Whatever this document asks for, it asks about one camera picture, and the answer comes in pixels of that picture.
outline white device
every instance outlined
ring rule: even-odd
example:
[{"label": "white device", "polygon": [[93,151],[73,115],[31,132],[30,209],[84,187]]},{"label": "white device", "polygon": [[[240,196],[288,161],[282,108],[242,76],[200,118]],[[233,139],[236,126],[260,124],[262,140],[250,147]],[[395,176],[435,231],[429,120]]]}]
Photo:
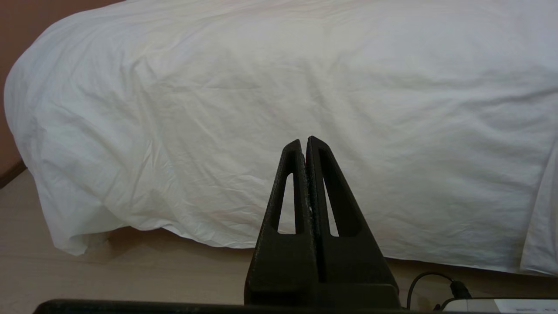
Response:
[{"label": "white device", "polygon": [[558,314],[558,299],[457,299],[448,302],[444,311]]}]

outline baseboard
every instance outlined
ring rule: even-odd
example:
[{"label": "baseboard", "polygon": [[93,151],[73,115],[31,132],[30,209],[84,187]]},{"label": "baseboard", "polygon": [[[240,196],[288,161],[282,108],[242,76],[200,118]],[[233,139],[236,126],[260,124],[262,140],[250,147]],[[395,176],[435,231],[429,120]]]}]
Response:
[{"label": "baseboard", "polygon": [[14,180],[18,175],[27,169],[27,166],[23,163],[23,160],[17,162],[8,171],[0,176],[0,189],[7,186],[12,180]]}]

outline wrinkled fabric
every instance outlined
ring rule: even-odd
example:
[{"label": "wrinkled fabric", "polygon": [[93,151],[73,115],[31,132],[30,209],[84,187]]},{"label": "wrinkled fabric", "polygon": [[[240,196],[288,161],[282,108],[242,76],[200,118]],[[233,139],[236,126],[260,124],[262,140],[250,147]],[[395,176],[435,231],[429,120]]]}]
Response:
[{"label": "wrinkled fabric", "polygon": [[72,254],[123,226],[253,247],[283,146],[315,135],[385,256],[558,275],[557,12],[117,3],[35,41],[8,76],[6,115]]}]

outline bed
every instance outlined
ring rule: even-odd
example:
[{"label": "bed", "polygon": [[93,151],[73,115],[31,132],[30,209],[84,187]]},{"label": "bed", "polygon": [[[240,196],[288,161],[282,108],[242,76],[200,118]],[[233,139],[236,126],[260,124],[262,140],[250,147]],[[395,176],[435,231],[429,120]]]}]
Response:
[{"label": "bed", "polygon": [[385,256],[558,275],[557,14],[126,1],[49,27],[7,78],[6,116],[72,254],[123,226],[251,248],[281,149],[315,135]]}]

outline white duvet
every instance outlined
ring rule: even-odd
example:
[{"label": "white duvet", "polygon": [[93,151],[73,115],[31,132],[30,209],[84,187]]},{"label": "white duvet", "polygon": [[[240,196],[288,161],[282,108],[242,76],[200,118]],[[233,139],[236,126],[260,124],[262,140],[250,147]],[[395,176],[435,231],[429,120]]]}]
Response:
[{"label": "white duvet", "polygon": [[6,115],[72,254],[122,226],[252,247],[281,149],[315,135],[385,256],[558,275],[556,16],[128,1],[48,28],[9,74]]}]

